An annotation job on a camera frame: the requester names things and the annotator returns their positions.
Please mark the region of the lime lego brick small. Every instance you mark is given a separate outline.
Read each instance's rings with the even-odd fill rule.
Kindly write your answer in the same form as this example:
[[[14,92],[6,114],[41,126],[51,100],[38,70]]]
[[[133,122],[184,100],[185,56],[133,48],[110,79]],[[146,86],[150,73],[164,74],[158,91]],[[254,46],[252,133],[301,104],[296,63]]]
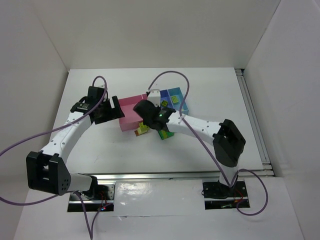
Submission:
[[[168,105],[168,101],[163,100],[160,104],[162,107],[166,107]]]

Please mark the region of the lime lego brick long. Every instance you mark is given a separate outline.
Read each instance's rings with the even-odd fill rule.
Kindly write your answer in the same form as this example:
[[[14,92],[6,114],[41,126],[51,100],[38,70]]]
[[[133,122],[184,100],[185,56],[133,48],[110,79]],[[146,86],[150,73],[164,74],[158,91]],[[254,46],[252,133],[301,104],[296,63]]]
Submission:
[[[171,101],[174,105],[177,105],[180,102],[179,98],[176,95],[171,96]]]

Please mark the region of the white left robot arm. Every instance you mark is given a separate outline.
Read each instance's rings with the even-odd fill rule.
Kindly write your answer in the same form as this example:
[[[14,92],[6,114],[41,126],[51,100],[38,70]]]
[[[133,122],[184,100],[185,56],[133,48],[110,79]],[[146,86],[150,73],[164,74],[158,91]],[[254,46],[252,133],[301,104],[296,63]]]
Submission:
[[[26,157],[27,183],[32,190],[62,196],[67,192],[83,192],[92,198],[102,189],[95,176],[70,173],[66,163],[83,133],[92,124],[101,124],[125,115],[117,96],[108,97],[107,90],[90,86],[87,96],[76,102],[62,129],[40,151]]]

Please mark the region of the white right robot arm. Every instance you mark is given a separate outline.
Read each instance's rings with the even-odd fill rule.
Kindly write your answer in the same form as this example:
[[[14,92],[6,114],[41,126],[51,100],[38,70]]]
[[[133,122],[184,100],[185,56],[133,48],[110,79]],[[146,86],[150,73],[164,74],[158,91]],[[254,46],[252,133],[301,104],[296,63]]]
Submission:
[[[212,122],[179,113],[173,108],[156,107],[141,100],[133,111],[153,130],[184,134],[198,139],[220,171],[219,183],[233,188],[239,174],[238,162],[246,140],[233,121]]]

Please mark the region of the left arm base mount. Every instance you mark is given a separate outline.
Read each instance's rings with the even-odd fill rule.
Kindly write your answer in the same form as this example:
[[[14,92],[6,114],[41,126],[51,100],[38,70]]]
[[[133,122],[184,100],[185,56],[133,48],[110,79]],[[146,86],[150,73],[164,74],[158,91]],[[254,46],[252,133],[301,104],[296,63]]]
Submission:
[[[88,192],[80,192],[80,198],[84,203],[85,210],[87,212],[97,212],[102,208],[102,212],[114,211],[114,199],[115,199],[116,184],[114,182],[107,182],[99,185],[93,194]],[[69,196],[67,212],[68,213],[80,213],[83,212],[83,207],[80,198],[71,193]]]

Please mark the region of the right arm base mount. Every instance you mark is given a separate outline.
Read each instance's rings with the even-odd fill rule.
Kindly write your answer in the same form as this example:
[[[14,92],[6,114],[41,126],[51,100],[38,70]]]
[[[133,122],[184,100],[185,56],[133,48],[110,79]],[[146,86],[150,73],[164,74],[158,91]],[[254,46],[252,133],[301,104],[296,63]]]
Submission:
[[[247,187],[244,181],[238,181],[234,187],[228,188],[218,181],[207,181],[202,183],[201,192],[204,197],[205,210],[225,210],[249,208],[250,201]]]

